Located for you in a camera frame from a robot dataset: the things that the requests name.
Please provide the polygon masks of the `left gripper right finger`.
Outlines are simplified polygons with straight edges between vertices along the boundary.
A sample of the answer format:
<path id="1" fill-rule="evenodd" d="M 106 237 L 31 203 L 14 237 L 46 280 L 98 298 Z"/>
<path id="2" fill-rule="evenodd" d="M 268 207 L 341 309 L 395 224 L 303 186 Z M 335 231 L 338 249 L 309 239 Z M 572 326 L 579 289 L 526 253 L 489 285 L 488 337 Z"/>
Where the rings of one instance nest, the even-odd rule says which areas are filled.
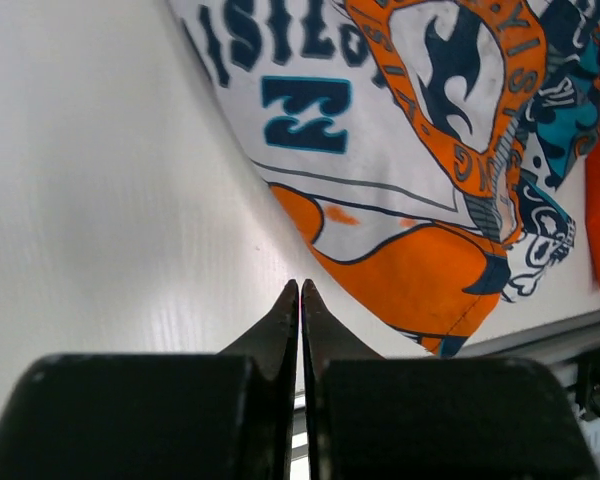
<path id="1" fill-rule="evenodd" d="M 525 358 L 387 359 L 301 290 L 314 479 L 596 479 L 566 394 Z"/>

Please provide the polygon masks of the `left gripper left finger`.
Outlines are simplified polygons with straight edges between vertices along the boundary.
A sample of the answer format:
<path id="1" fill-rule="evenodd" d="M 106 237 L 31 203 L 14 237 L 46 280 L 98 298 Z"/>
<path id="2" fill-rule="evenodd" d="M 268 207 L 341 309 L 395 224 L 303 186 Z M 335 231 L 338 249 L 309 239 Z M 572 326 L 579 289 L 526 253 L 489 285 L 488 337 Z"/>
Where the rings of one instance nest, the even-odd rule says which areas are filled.
<path id="1" fill-rule="evenodd" d="M 0 479 L 286 479 L 299 291 L 214 354 L 36 360 L 0 416 Z"/>

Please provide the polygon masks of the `colourful patterned shorts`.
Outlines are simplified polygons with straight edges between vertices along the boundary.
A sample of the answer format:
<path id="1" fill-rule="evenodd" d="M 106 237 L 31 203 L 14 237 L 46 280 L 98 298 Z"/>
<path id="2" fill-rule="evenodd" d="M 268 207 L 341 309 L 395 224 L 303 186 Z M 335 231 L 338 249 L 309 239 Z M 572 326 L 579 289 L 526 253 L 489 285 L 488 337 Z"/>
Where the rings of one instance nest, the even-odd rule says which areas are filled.
<path id="1" fill-rule="evenodd" d="M 456 355 L 584 233 L 600 1 L 173 1 L 237 142 L 309 251 Z"/>

